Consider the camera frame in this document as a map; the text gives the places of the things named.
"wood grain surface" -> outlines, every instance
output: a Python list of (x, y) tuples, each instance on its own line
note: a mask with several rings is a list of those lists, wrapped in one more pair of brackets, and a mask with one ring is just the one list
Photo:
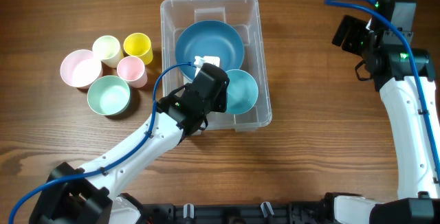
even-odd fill
[[(318, 200), (354, 192), (397, 197), (386, 110), (360, 58), (331, 39), (344, 14), (324, 0), (258, 0), (273, 120), (251, 133), (207, 131), (165, 153), (126, 189), (143, 203), (228, 204)], [(79, 166), (133, 132), (151, 112), (161, 70), (163, 0), (0, 0), (0, 223), (59, 163)], [(440, 0), (418, 0), (414, 47), (440, 57)], [(62, 59), (105, 34), (143, 32), (153, 43), (150, 84), (125, 116), (96, 115), (60, 78)], [(440, 63), (434, 62), (437, 72)], [(106, 69), (106, 74), (114, 74)], [(36, 197), (16, 223), (27, 223)]]

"pastel cup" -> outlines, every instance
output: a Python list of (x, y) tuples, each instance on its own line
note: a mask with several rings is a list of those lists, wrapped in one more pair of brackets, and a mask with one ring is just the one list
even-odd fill
[(124, 41), (124, 51), (130, 56), (137, 56), (145, 65), (153, 60), (151, 40), (143, 33), (130, 34)]
[(146, 70), (144, 62), (136, 56), (123, 58), (116, 69), (119, 77), (135, 88), (143, 87), (146, 84)]
[(87, 102), (99, 115), (119, 114), (130, 103), (130, 87), (117, 76), (104, 76), (91, 85)]
[(96, 58), (112, 68), (116, 68), (124, 57), (119, 40), (110, 35), (101, 36), (96, 39), (91, 50), (94, 52)]
[(88, 49), (80, 49), (67, 55), (61, 63), (63, 81), (79, 89), (88, 89), (102, 76), (102, 64)]
[(240, 69), (228, 70), (226, 74), (229, 78), (226, 113), (238, 115), (248, 112), (259, 97), (259, 87), (255, 79)]

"clear plastic container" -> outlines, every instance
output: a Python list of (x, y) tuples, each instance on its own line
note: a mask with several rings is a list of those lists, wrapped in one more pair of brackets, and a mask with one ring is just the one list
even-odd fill
[[(182, 32), (198, 21), (223, 21), (240, 34), (244, 43), (245, 58), (241, 69), (251, 74), (258, 84), (258, 100), (244, 114), (208, 114), (207, 129), (254, 131), (272, 121), (258, 0), (165, 0), (160, 6), (160, 16), (163, 70), (176, 63), (175, 45)], [(178, 69), (167, 73), (162, 81), (164, 96), (186, 81)]]

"mint green cup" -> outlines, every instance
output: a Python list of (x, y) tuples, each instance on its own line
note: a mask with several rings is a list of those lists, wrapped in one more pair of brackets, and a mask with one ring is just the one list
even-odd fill
[(130, 87), (117, 76), (97, 79), (87, 93), (89, 107), (99, 115), (116, 115), (130, 103)]

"teal bowl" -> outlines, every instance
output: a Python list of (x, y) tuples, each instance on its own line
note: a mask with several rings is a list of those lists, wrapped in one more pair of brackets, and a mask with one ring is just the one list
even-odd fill
[(240, 69), (228, 70), (226, 74), (229, 77), (226, 113), (238, 115), (248, 112), (259, 97), (259, 87), (255, 79)]
[(87, 102), (99, 115), (117, 115), (130, 103), (130, 87), (117, 76), (101, 77), (90, 86)]
[[(176, 62), (195, 62), (195, 56), (218, 56), (224, 71), (239, 69), (244, 61), (245, 48), (239, 33), (221, 21), (199, 21), (184, 30), (176, 43)], [(180, 67), (190, 80), (195, 78), (194, 67)]]

